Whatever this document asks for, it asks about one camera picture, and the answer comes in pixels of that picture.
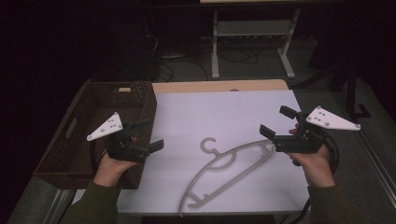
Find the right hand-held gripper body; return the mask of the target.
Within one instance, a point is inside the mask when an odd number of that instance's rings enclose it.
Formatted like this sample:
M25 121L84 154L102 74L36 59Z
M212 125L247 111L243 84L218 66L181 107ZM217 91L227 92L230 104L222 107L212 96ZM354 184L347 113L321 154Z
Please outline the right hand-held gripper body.
M359 131L361 126L343 119L334 113L317 106L310 114L297 112L297 133L276 135L274 145L277 152L317 153L325 143L326 130Z

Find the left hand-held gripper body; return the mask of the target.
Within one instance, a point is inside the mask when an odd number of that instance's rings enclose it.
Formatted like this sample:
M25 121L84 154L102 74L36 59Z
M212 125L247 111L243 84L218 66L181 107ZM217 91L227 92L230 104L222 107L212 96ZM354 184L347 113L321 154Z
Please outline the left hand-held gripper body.
M120 114L115 112L86 139L91 142L104 137L106 152L111 159L144 163L149 156L148 147L132 140L138 130L133 128L133 122L123 123Z

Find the brown wicker basket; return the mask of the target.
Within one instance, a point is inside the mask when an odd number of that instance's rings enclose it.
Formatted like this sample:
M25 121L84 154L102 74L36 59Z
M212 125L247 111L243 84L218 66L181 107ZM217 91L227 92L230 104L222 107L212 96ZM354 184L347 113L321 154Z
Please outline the brown wicker basket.
M157 101L152 84L93 82L83 85L69 106L34 171L58 189L85 189L92 181L92 156L100 157L105 140L89 142L87 136L113 114L123 123L154 121Z

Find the grey plastic clothes hanger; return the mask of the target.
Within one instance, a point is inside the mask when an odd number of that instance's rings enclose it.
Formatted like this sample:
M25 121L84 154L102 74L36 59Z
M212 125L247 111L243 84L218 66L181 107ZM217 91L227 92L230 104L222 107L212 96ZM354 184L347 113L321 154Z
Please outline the grey plastic clothes hanger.
M187 212L197 211L213 201L265 163L276 152L270 140L250 142L222 153L215 148L206 147L207 143L215 142L215 138L207 137L200 143L201 150L213 154L215 158L206 164L186 187L177 208L180 217Z

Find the person's left hand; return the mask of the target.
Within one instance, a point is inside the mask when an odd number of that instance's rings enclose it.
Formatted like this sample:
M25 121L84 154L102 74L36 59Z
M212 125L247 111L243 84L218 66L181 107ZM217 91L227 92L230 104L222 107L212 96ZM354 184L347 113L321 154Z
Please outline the person's left hand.
M99 162L93 183L103 187L116 187L122 174L136 166L136 162L111 159L105 153Z

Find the person's right hand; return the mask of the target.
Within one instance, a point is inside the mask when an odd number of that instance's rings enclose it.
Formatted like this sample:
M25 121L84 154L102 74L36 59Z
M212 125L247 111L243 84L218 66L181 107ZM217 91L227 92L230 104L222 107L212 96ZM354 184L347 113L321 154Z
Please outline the person's right hand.
M309 186L327 188L336 185L330 166L330 152L325 145L317 153L289 153L288 156L301 164Z

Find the white mat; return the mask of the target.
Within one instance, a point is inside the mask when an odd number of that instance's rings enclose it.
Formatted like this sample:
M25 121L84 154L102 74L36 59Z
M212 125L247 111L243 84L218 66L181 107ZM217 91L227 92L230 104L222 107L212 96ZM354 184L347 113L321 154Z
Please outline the white mat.
M215 138L206 147L222 153L262 140L261 125L285 134L295 122L280 114L282 105L299 107L292 91L158 94L152 138L162 139L164 148L148 157L139 188L121 193L120 212L177 214L186 187L215 158L201 150L201 141ZM287 155L276 153L213 201L186 214L294 212L307 198L303 171Z

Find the black floor stand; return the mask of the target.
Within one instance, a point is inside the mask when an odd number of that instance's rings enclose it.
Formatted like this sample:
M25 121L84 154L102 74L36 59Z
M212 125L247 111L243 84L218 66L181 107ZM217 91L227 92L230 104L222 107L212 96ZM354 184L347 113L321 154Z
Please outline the black floor stand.
M353 119L370 118L371 114L364 105L356 103L357 90L357 74L353 63L337 63L322 72L302 81L298 84L292 85L292 90L299 90L307 88L316 83L322 78L332 75L332 78L327 86L331 92L339 92L346 86L346 112Z

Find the white metal stand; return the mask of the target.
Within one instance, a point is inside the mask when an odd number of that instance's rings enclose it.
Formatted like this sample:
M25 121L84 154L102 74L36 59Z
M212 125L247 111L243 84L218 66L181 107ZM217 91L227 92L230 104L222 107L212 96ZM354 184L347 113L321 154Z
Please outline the white metal stand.
M219 13L213 13L213 35L211 52L211 73L214 79L219 79L218 38L232 36L275 36L283 35L286 41L282 48L277 49L287 78L295 78L288 59L288 50L301 10L296 8L289 20L271 21L220 21Z

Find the metal rail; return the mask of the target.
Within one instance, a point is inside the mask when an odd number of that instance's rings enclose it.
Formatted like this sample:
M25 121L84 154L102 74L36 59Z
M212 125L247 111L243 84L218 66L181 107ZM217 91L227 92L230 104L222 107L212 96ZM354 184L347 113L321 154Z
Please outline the metal rail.
M370 142L368 137L363 131L358 131L356 136L362 144L362 148L368 157L371 166L374 169L374 173L377 176L382 188L386 192L390 202L396 208L396 183L393 181L389 172L385 168L382 161L379 159L375 152L374 145Z
M75 193L71 189L57 189L43 224L60 224L65 211L74 199Z

